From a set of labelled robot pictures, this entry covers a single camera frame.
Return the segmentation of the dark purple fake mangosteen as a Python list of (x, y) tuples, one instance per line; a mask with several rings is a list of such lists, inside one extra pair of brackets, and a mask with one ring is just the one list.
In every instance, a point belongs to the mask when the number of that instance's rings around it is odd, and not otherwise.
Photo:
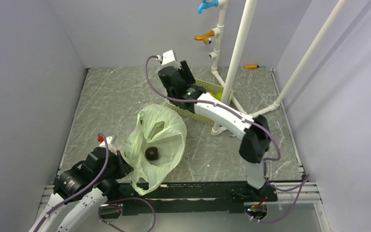
[(159, 151), (157, 147), (151, 146), (145, 150), (145, 158), (149, 161), (156, 161), (159, 159)]

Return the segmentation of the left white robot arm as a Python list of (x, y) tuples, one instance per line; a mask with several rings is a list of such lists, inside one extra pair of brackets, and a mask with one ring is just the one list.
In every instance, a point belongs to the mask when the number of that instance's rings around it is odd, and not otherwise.
[(118, 179), (132, 170), (112, 144), (94, 148), (55, 179), (53, 193), (30, 231), (75, 231), (90, 213), (120, 197)]

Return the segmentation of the light green plastic bag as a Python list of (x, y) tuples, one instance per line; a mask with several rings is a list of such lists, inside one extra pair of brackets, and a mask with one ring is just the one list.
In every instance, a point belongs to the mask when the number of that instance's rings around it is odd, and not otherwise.
[[(133, 171), (128, 174), (133, 189), (141, 196), (156, 190), (180, 163), (186, 146), (187, 129), (174, 110), (157, 104), (142, 108), (134, 131), (128, 136), (123, 158)], [(159, 159), (145, 158), (148, 147), (157, 147)]]

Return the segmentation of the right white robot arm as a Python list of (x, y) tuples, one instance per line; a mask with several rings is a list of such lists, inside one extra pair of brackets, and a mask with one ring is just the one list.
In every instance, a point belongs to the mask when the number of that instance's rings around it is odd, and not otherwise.
[(260, 200), (266, 193), (263, 156), (271, 142), (266, 118), (252, 117), (218, 101), (196, 84), (185, 60), (160, 60), (160, 64), (158, 76), (169, 101), (180, 109), (220, 123), (241, 140), (239, 154), (251, 164), (247, 174), (247, 195), (253, 201)]

